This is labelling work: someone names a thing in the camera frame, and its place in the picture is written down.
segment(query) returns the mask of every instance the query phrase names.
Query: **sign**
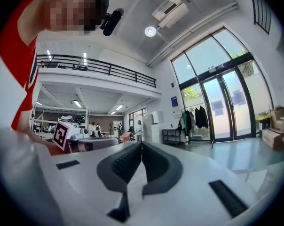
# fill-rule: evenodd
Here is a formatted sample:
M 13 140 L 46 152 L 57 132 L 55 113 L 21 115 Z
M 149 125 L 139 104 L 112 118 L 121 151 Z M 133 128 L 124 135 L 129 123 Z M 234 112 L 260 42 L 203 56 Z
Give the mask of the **sign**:
M 179 110 L 179 104 L 178 104 L 178 100 L 177 100 L 176 96 L 171 98 L 171 104 L 172 104 L 172 108 L 173 108 L 174 112 Z

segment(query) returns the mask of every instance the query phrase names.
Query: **chair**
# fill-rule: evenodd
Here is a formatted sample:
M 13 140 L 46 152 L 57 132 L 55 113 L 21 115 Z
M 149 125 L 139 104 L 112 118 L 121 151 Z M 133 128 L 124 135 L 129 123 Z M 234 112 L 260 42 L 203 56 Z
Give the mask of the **chair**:
M 131 132 L 130 131 L 127 131 L 126 133 L 124 133 L 123 135 L 121 135 L 119 137 L 120 141 L 121 142 L 127 142 L 130 140 L 130 135 L 131 135 Z

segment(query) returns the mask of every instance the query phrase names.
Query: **metal railing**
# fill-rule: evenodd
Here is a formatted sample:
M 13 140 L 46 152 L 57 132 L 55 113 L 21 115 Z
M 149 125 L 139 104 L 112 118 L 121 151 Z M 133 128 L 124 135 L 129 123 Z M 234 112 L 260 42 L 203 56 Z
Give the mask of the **metal railing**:
M 96 59 L 70 55 L 37 55 L 37 62 L 39 68 L 72 69 L 103 73 L 156 88 L 156 79 L 150 76 Z

